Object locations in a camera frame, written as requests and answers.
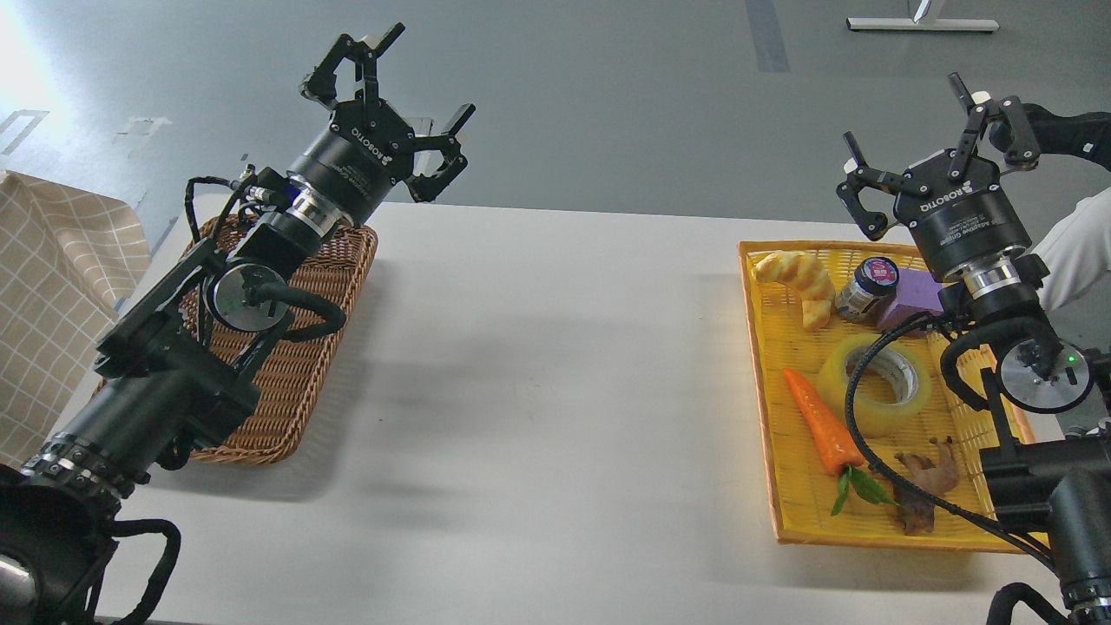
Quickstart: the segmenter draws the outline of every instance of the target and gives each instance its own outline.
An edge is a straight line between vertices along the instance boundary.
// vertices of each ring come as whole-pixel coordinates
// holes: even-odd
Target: jar lid
[[[887,295],[895,291],[899,283],[899,266],[885,255],[865,258],[852,273],[860,288],[874,295]]]

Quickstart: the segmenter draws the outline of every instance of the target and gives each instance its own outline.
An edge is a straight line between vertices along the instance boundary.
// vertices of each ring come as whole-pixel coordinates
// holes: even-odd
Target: beige plaid fabric
[[[150,263],[126,203],[0,172],[0,463],[38,451]]]

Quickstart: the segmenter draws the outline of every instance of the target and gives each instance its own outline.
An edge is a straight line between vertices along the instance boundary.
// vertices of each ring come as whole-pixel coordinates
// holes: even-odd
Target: white sleeve
[[[1039,291],[1042,308],[1053,310],[1082,295],[1111,270],[1111,188],[1077,202],[1031,251],[1050,271]]]

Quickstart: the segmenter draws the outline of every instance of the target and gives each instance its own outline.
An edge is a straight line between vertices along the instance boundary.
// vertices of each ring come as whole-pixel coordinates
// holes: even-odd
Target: purple sponge
[[[888,332],[913,315],[914,312],[922,310],[940,315],[941,301],[938,300],[938,291],[940,290],[941,284],[933,281],[929,271],[899,269],[899,284],[895,285],[895,295],[880,310],[879,319],[875,322],[877,330]]]

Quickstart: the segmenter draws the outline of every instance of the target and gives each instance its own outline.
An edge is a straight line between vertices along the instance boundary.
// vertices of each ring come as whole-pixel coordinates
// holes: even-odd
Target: croissant
[[[818,258],[805,251],[773,251],[753,269],[758,282],[779,282],[802,299],[802,329],[823,329],[833,311],[833,281]]]

